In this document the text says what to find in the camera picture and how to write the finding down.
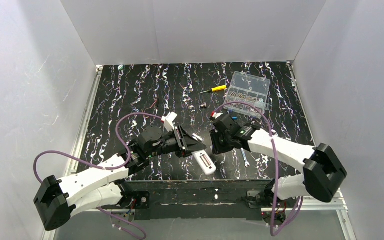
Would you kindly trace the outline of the white remote control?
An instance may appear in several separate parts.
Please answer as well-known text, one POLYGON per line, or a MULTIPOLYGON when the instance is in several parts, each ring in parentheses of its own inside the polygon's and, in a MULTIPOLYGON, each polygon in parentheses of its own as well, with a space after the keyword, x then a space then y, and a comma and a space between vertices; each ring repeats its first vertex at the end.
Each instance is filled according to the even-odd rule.
POLYGON ((192 156, 205 175, 208 176, 215 173, 217 168, 205 150, 194 151, 192 156))

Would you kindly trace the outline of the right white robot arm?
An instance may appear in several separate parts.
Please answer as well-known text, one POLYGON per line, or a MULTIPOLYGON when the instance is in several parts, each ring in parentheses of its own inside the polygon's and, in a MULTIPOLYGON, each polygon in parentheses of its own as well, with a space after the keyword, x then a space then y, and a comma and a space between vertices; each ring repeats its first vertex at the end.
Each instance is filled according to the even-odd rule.
POLYGON ((348 175, 334 150, 327 144, 303 145, 270 136, 258 125, 247 123, 241 126, 223 113, 214 113, 211 120, 214 129, 210 131, 210 137, 214 154, 244 149, 283 162, 299 172, 298 175, 272 180, 260 193, 262 201, 313 197, 329 203, 348 175))

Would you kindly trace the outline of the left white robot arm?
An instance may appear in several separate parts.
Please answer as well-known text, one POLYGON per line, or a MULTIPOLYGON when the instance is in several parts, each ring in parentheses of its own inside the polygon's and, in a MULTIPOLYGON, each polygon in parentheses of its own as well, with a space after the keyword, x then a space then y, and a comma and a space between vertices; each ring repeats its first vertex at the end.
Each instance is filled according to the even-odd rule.
POLYGON ((150 159, 174 153, 179 158, 193 156, 206 175, 216 167, 206 152, 206 145, 196 134, 188 134, 181 126, 163 133, 159 127, 149 126, 129 145, 131 159, 121 151, 80 173, 57 179, 51 175, 43 179, 33 199, 46 231, 66 224, 75 215, 102 206, 118 205, 132 194, 119 181, 143 170, 150 159))

